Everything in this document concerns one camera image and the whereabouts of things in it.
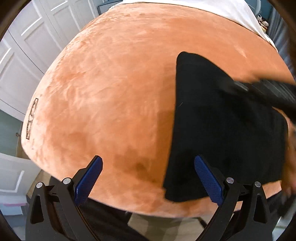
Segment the right hand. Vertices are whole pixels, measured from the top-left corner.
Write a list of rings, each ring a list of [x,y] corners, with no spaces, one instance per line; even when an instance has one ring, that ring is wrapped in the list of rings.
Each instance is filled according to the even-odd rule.
[[[282,110],[275,109],[284,116],[288,126],[285,161],[282,168],[281,189],[287,197],[291,197],[292,195],[295,195],[295,125]]]

